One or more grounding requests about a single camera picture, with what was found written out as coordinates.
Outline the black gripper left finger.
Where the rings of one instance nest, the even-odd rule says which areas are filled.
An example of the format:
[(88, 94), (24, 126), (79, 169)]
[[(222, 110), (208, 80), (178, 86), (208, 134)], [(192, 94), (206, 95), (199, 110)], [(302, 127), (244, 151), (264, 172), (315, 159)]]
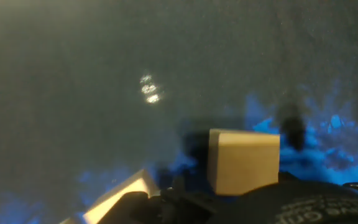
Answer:
[(225, 201), (204, 192), (189, 192), (180, 175), (157, 196), (124, 194), (98, 224), (206, 224)]

